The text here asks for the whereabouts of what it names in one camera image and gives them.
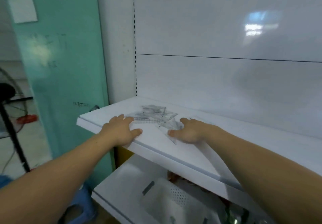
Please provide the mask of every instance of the blue plastic stool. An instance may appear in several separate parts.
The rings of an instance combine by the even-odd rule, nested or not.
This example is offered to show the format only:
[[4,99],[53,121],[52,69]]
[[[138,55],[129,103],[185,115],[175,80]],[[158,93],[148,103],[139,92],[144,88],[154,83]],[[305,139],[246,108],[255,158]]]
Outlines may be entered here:
[[8,185],[13,180],[6,176],[6,175],[0,175],[0,188],[3,188],[4,186]]
[[[78,217],[76,217],[74,220],[68,222],[68,224],[83,224],[85,222],[88,222],[96,217],[96,210],[94,208],[90,193],[86,189],[86,187],[83,187],[82,189],[78,190],[75,194],[75,197],[73,201],[70,203],[69,207],[71,206],[79,206],[82,208],[82,214],[80,214]],[[64,216],[59,220],[60,223],[64,223]]]

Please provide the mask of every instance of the red plastic object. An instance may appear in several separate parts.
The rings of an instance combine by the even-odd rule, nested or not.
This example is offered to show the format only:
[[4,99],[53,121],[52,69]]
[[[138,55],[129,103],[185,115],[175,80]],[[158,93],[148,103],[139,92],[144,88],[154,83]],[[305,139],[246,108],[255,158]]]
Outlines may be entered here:
[[18,124],[27,124],[38,120],[38,116],[35,114],[28,114],[26,116],[21,116],[17,119]]

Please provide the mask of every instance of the person's left hand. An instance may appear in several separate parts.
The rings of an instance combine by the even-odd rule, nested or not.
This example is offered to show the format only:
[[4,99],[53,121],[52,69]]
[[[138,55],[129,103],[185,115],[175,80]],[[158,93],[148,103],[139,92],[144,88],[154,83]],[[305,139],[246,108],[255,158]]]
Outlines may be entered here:
[[110,119],[109,123],[105,123],[98,136],[102,140],[112,140],[114,146],[124,146],[134,140],[135,137],[142,133],[142,129],[134,129],[130,131],[130,123],[133,117],[126,117],[121,114]]

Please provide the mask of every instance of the green door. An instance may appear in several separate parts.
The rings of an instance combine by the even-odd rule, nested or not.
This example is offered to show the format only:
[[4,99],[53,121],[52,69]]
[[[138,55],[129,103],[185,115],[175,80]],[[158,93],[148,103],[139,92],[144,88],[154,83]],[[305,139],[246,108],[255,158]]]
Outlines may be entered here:
[[[52,155],[58,157],[91,136],[76,125],[77,117],[108,105],[98,2],[33,1],[38,21],[13,26]],[[107,154],[89,179],[91,187],[112,165]]]

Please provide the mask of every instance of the shelf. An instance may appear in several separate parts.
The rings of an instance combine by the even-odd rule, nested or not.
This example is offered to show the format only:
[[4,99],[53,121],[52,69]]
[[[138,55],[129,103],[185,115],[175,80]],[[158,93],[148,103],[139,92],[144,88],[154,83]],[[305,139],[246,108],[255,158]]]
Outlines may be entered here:
[[[94,189],[92,198],[123,224],[157,224],[146,212],[142,198],[152,181],[156,183],[159,178],[166,177],[166,169],[133,155]],[[211,208],[215,219],[212,223],[220,224],[218,212],[223,214],[224,205],[217,196],[204,193],[199,187],[191,186],[186,181],[179,181],[177,186]]]
[[[133,97],[81,115],[77,124],[98,133],[113,116],[140,110],[142,105],[164,106],[175,117],[197,117],[216,124],[224,130],[274,151],[322,175],[322,140],[281,130],[196,111],[161,101]],[[130,151],[230,200],[250,211],[263,214],[259,206],[244,192],[239,182],[220,157],[205,144],[171,142],[155,124],[131,124],[131,129],[142,128],[143,134],[127,146]]]

